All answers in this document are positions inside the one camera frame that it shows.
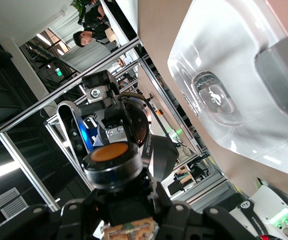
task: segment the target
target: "air vent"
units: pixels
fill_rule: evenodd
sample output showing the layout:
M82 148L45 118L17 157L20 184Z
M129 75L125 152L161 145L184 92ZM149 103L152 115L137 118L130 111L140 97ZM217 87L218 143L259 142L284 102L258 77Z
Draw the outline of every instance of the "air vent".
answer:
M19 192L16 188L12 188L0 195L0 207L1 206L5 206L0 211L6 219L28 207L23 197L19 196Z

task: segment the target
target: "white ceiling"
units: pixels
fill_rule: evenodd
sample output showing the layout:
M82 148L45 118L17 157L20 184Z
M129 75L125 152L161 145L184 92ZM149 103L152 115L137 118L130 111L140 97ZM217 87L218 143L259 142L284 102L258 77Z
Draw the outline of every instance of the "white ceiling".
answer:
M18 46L32 39L64 15L76 12L72 0L0 0L0 44L7 39Z

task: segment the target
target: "glass panel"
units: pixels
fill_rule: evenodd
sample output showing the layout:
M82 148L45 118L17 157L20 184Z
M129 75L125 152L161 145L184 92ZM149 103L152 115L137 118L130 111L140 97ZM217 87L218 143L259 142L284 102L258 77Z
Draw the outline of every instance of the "glass panel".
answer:
M45 204L0 142L0 223L33 204Z
M86 197L90 191L44 126L44 120L37 112L7 134L62 207L68 200Z

